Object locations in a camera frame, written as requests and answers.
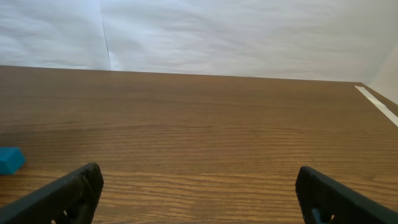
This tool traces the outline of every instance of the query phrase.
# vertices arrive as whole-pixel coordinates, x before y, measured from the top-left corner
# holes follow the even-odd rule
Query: white paper sheet
[[[0,65],[109,70],[100,0],[0,1]]]
[[[396,0],[103,0],[113,70],[368,82]]]

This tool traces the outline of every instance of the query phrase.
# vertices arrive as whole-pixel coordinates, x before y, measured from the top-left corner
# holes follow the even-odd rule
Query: blue cube
[[[0,147],[0,174],[13,174],[25,162],[18,147]]]

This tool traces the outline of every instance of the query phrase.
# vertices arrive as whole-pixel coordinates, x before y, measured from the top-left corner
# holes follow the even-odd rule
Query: tabletop
[[[0,206],[97,162],[93,223],[303,223],[301,166],[398,211],[398,127],[355,85],[0,67],[0,146],[27,160]]]

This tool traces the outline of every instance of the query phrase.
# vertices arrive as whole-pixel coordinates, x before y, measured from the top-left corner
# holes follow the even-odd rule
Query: blue box
[[[18,147],[0,147],[0,174],[13,174],[25,162]]]

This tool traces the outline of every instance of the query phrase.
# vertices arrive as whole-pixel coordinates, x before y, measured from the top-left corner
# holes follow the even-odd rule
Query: wooden table
[[[0,146],[27,162],[0,205],[95,161],[94,223],[303,223],[304,165],[398,211],[398,128],[354,85],[1,67]]]

